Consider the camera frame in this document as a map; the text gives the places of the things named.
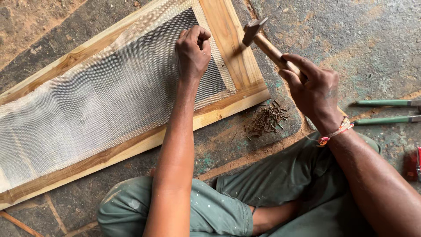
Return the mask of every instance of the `pliers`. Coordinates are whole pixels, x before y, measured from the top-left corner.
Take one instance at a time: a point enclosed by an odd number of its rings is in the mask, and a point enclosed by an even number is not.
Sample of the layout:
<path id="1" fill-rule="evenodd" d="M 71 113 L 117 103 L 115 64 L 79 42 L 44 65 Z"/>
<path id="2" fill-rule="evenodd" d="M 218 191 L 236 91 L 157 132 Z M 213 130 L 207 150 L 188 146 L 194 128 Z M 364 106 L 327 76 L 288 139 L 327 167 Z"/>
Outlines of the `pliers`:
<path id="1" fill-rule="evenodd" d="M 362 106 L 417 106 L 418 111 L 421 113 L 421 100 L 360 100 L 355 102 L 355 104 Z M 388 118 L 358 119 L 354 121 L 354 125 L 414 123 L 420 121 L 421 115 L 396 116 Z"/>

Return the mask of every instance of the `green pants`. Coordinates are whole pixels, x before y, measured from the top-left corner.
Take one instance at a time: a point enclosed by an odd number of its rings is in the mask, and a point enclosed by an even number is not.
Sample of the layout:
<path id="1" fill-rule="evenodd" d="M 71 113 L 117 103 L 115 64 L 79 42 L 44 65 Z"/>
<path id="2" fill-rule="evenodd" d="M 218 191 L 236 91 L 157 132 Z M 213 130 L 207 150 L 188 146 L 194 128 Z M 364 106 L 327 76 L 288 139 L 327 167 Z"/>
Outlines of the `green pants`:
<path id="1" fill-rule="evenodd" d="M 309 135 L 317 139 L 319 133 Z M 377 152 L 380 146 L 361 137 Z M 303 138 L 246 171 L 219 177 L 216 190 L 192 180 L 190 236 L 251 236 L 251 206 L 273 207 L 299 197 L 298 216 L 261 237 L 375 235 L 356 206 L 348 182 L 329 148 Z M 151 201 L 152 177 L 114 186 L 100 204 L 98 223 L 110 237 L 143 234 Z"/>

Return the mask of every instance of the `green handle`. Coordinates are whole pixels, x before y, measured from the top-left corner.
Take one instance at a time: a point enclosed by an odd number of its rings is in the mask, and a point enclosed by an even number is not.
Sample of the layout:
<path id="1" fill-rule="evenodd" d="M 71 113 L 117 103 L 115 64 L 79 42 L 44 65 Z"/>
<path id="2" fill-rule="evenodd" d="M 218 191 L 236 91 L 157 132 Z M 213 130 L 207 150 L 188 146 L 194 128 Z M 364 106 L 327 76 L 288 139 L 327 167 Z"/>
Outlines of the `green handle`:
<path id="1" fill-rule="evenodd" d="M 370 124 L 392 124 L 392 123 L 408 123 L 408 116 L 396 116 L 388 118 L 368 118 L 355 120 L 355 125 L 370 125 Z"/>
<path id="2" fill-rule="evenodd" d="M 408 100 L 360 100 L 355 102 L 356 105 L 365 105 L 365 106 L 407 106 Z"/>

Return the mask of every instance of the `hammer head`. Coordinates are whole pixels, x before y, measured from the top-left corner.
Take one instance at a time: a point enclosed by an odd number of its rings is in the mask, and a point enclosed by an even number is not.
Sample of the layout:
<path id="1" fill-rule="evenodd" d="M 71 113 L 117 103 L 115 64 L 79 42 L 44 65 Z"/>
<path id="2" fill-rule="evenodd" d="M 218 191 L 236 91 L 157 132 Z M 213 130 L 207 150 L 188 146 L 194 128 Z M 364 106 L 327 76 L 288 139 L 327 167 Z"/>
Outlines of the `hammer head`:
<path id="1" fill-rule="evenodd" d="M 244 26 L 244 39 L 242 40 L 242 43 L 245 44 L 247 47 L 253 43 L 254 37 L 259 33 L 259 31 L 262 29 L 264 23 L 266 22 L 268 18 L 265 17 L 260 20 L 254 20 L 249 23 L 247 23 Z"/>

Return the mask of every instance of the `hand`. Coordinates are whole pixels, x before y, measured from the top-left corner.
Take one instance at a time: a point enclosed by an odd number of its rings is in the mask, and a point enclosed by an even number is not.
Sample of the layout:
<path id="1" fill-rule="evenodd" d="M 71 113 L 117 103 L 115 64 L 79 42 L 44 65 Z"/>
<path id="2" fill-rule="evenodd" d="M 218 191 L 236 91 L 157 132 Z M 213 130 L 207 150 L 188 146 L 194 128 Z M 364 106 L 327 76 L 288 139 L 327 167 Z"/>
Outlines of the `hand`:
<path id="1" fill-rule="evenodd" d="M 198 25 L 181 32 L 175 50 L 182 83 L 199 86 L 211 60 L 210 37 L 211 33 Z"/>
<path id="2" fill-rule="evenodd" d="M 298 109 L 314 123 L 321 135 L 336 131 L 343 120 L 337 109 L 338 73 L 321 69 L 310 60 L 296 54 L 284 54 L 282 57 L 295 64 L 308 78 L 308 81 L 302 84 L 295 73 L 289 70 L 279 71 L 288 82 Z"/>

